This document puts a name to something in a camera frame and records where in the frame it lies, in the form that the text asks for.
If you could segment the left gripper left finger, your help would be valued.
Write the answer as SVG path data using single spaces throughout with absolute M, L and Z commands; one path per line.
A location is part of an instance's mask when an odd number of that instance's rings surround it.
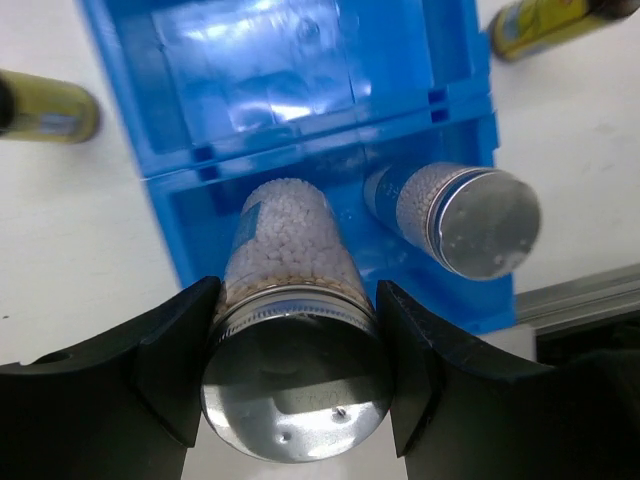
M 205 277 L 93 338 L 2 366 L 2 478 L 180 478 L 220 286 Z

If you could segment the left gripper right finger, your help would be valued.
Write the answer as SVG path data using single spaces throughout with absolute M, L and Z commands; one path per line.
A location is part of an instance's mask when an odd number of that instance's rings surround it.
M 496 348 L 378 284 L 395 376 L 391 421 L 411 479 L 635 479 L 639 354 L 554 367 Z

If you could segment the white bead shaker jar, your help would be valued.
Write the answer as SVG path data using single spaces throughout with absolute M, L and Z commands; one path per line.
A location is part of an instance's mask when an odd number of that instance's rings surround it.
M 363 197 L 384 226 L 446 270 L 475 281 L 517 269 L 542 224 L 534 189 L 489 167 L 388 165 L 366 179 Z
M 367 439 L 392 394 L 381 326 L 325 195 L 295 178 L 259 186 L 213 318 L 208 423 L 246 455 L 314 462 Z

